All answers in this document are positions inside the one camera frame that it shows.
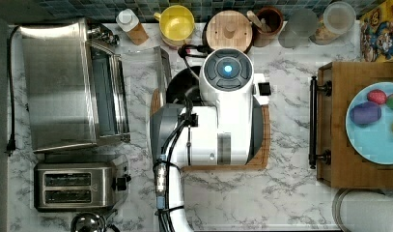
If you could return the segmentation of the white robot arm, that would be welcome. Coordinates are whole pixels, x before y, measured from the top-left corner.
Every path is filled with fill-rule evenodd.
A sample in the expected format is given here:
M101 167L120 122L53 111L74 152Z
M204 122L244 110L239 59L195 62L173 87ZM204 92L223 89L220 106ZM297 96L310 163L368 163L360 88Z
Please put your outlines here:
M234 48L204 57L198 84L150 117L156 212L160 232L193 232L184 210L181 169L246 165L264 139L269 83Z

